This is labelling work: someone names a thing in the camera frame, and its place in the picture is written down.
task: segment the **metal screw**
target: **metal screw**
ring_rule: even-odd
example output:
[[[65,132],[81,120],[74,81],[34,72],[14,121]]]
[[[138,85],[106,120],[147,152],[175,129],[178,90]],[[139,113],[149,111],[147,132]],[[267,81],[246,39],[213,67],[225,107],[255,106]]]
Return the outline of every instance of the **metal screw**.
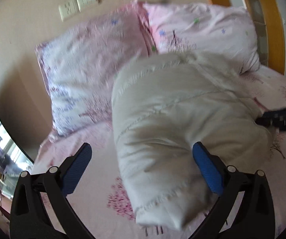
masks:
[[[50,169],[49,169],[49,172],[50,173],[56,173],[58,171],[58,168],[56,166],[52,166]]]
[[[236,172],[236,168],[235,168],[233,165],[228,166],[228,167],[227,167],[227,170],[228,170],[229,172]]]
[[[262,170],[258,170],[257,171],[257,174],[260,176],[260,177],[263,177],[265,175],[265,173],[262,171]]]
[[[27,171],[23,171],[23,172],[21,172],[21,177],[26,177],[28,175],[28,172]]]

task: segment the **blue gripper pad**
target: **blue gripper pad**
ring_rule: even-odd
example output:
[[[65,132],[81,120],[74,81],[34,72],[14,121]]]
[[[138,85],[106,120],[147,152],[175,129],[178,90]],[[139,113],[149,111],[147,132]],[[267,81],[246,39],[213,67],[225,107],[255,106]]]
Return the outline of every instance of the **blue gripper pad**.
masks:
[[[79,183],[83,172],[92,159],[92,148],[90,145],[84,146],[81,152],[77,155],[66,174],[62,178],[61,192],[64,197],[72,194]]]
[[[216,169],[215,165],[208,157],[207,153],[203,150],[203,148],[195,143],[193,145],[193,158],[198,165],[202,176],[204,177],[207,185],[210,190],[214,193],[217,193],[219,196],[222,195],[224,187],[223,187],[223,177]]]

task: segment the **wooden headboard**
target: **wooden headboard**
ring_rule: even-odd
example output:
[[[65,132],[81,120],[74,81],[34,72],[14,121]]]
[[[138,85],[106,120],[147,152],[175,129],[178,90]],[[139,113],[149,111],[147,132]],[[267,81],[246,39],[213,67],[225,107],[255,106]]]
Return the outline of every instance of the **wooden headboard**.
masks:
[[[243,0],[252,16],[258,36],[258,53],[262,64],[284,74],[285,39],[276,0]],[[230,0],[208,0],[210,4],[232,6]]]

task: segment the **pink pillow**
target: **pink pillow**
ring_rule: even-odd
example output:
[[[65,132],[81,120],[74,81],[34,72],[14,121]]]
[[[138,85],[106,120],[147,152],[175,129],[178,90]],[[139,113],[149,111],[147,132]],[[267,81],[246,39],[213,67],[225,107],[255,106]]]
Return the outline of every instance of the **pink pillow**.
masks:
[[[255,27],[244,8],[203,3],[143,7],[159,53],[206,50],[224,55],[239,74],[259,69]]]
[[[111,119],[115,75],[151,49],[145,13],[135,1],[36,47],[59,136]]]

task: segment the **floral bedsheet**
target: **floral bedsheet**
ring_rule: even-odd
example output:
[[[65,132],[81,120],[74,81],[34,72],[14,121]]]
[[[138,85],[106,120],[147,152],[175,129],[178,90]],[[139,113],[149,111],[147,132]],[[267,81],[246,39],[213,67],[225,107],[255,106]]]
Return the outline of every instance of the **floral bedsheet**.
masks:
[[[262,111],[286,107],[286,77],[262,66],[258,71],[241,75],[243,82]],[[119,177],[116,151],[108,121],[84,128],[71,136],[51,143],[46,139],[40,147],[33,173],[46,172],[50,166],[59,166],[66,157],[77,152],[84,142],[91,144],[93,157],[75,192],[67,199],[84,225],[97,239],[186,239],[204,220],[207,213],[200,213],[183,231],[166,227],[141,227],[135,223],[129,198]],[[276,236],[286,228],[286,133],[275,136],[263,164],[273,196]],[[223,230],[230,227],[236,216],[242,194],[227,218]],[[44,204],[54,227],[63,232],[46,194]]]

